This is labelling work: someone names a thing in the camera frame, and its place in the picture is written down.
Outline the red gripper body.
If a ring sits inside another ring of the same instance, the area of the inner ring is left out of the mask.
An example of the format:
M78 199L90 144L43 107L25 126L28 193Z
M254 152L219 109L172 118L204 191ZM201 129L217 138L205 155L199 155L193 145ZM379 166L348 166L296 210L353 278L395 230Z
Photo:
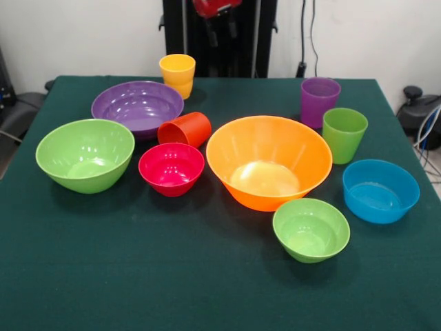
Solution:
M204 19L211 19L224 11L238 7L241 0L193 0L194 8L198 15Z

